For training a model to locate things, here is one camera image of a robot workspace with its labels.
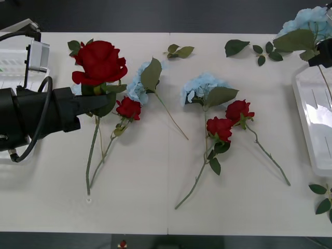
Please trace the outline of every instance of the red flower petal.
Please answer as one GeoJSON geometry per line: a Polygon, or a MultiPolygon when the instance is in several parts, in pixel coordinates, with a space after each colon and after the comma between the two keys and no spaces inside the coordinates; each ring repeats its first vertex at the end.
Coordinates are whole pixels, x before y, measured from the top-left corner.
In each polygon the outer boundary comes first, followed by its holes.
{"type": "Polygon", "coordinates": [[[126,75],[128,72],[128,69],[126,66],[124,66],[123,68],[120,69],[120,72],[117,75],[108,77],[105,82],[115,82],[119,79],[121,79],[124,75],[126,75]]]}
{"type": "Polygon", "coordinates": [[[117,61],[119,66],[125,66],[126,65],[126,60],[125,58],[119,58],[117,61]]]}
{"type": "Polygon", "coordinates": [[[87,75],[83,72],[75,71],[72,73],[72,79],[73,82],[76,84],[82,84],[82,85],[89,85],[89,86],[98,86],[103,81],[90,79],[87,77],[87,75]]]}

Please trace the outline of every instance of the red rose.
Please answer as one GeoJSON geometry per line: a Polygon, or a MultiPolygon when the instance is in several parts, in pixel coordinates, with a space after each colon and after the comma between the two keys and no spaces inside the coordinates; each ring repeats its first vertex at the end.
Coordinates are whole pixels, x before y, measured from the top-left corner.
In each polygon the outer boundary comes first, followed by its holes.
{"type": "Polygon", "coordinates": [[[119,58],[120,49],[103,40],[93,41],[82,47],[76,63],[84,72],[75,71],[72,79],[76,84],[98,86],[104,82],[115,82],[127,73],[126,60],[119,58]]]}
{"type": "Polygon", "coordinates": [[[254,117],[255,113],[249,112],[250,103],[246,103],[245,100],[236,100],[227,107],[226,118],[232,120],[233,125],[240,121],[241,113],[245,117],[254,117]]]}
{"type": "Polygon", "coordinates": [[[118,114],[126,118],[133,118],[135,120],[139,120],[139,114],[141,114],[141,104],[140,102],[133,101],[128,97],[125,97],[122,102],[116,101],[119,107],[116,108],[118,114]]]}
{"type": "Polygon", "coordinates": [[[215,135],[216,133],[219,136],[219,139],[224,142],[229,142],[228,138],[232,136],[232,133],[230,129],[233,126],[233,122],[226,118],[217,118],[214,117],[214,119],[209,119],[206,122],[206,129],[207,131],[211,132],[212,135],[215,135]]]}

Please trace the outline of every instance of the white table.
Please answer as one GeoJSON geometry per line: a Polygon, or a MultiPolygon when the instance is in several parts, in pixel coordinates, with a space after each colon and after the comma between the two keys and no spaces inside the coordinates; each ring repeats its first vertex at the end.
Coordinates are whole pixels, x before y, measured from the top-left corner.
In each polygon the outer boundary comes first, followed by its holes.
{"type": "MultiPolygon", "coordinates": [[[[0,167],[0,174],[12,173],[0,182],[1,231],[332,235],[327,216],[314,214],[319,197],[308,184],[325,180],[312,173],[291,87],[295,70],[304,62],[292,54],[283,62],[267,59],[258,67],[249,48],[234,58],[225,56],[229,39],[263,46],[273,35],[45,33],[42,41],[51,45],[55,87],[70,86],[71,72],[79,70],[68,56],[67,41],[91,38],[110,41],[121,49],[129,68],[124,84],[152,56],[164,62],[160,92],[190,141],[183,139],[160,103],[150,96],[142,120],[113,146],[88,203],[85,169],[94,122],[82,115],[81,130],[46,137],[38,144],[36,161],[28,167],[0,167]],[[194,46],[194,55],[167,61],[162,52],[172,43],[194,46]],[[283,167],[291,187],[253,143],[253,135],[234,129],[230,151],[218,157],[223,163],[221,177],[206,167],[192,197],[174,210],[199,173],[205,147],[203,113],[199,105],[182,108],[179,91],[203,71],[227,80],[240,90],[239,100],[251,102],[256,113],[251,126],[283,167]]],[[[13,38],[0,43],[0,48],[24,49],[28,40],[13,38]]],[[[210,117],[224,114],[217,108],[214,112],[210,117]]],[[[116,121],[113,116],[103,119],[105,137],[116,121]]],[[[99,141],[96,144],[92,165],[100,158],[99,141]]]]}

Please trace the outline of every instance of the leaf sprig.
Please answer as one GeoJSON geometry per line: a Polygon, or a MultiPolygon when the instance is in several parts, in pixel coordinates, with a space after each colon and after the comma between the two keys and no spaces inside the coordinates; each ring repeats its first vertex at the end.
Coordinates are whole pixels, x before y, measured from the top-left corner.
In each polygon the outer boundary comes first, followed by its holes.
{"type": "Polygon", "coordinates": [[[311,191],[313,191],[314,193],[318,194],[318,195],[325,195],[327,194],[327,198],[325,198],[323,201],[320,202],[320,204],[318,205],[317,209],[316,209],[316,214],[324,214],[327,211],[329,211],[329,219],[332,223],[332,209],[331,209],[331,204],[332,204],[332,200],[331,200],[331,192],[332,189],[330,190],[328,187],[328,184],[326,184],[326,188],[319,185],[319,184],[311,184],[309,185],[309,188],[311,189],[311,191]]]}
{"type": "Polygon", "coordinates": [[[187,47],[183,47],[179,50],[177,50],[180,46],[178,46],[177,44],[172,44],[168,47],[167,51],[164,54],[167,54],[167,58],[171,59],[171,58],[182,58],[185,59],[187,58],[189,55],[191,55],[194,47],[191,46],[187,46],[187,47]]]}
{"type": "MultiPolygon", "coordinates": [[[[242,40],[229,40],[225,45],[226,57],[233,56],[242,51],[246,46],[250,44],[249,41],[242,40]]],[[[283,61],[283,57],[280,54],[281,52],[287,52],[281,49],[274,49],[271,42],[267,42],[265,45],[266,54],[263,54],[263,49],[259,45],[253,45],[253,50],[257,53],[257,63],[259,66],[262,66],[266,62],[266,56],[268,56],[273,61],[283,61]]]]}

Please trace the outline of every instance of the blue hydrangea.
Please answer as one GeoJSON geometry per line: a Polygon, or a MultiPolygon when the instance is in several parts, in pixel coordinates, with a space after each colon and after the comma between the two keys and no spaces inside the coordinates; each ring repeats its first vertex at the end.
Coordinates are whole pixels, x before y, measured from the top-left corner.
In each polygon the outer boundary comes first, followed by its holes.
{"type": "Polygon", "coordinates": [[[226,81],[217,79],[210,73],[201,74],[197,78],[188,81],[181,89],[181,105],[185,106],[186,100],[191,103],[195,94],[197,97],[209,95],[215,87],[230,88],[226,81]]]}
{"type": "Polygon", "coordinates": [[[326,12],[326,7],[319,6],[313,9],[300,10],[294,20],[285,22],[277,37],[297,29],[310,29],[313,33],[318,32],[318,40],[328,38],[332,34],[332,27],[327,23],[328,16],[326,12]]]}
{"type": "Polygon", "coordinates": [[[71,90],[74,95],[82,95],[81,84],[72,84],[71,90]]]}
{"type": "MultiPolygon", "coordinates": [[[[141,83],[142,72],[150,65],[150,62],[144,62],[137,70],[137,75],[133,78],[133,82],[127,85],[127,95],[131,100],[140,102],[141,105],[147,104],[149,97],[141,83]]],[[[161,63],[162,69],[165,69],[165,63],[161,63]]]]}

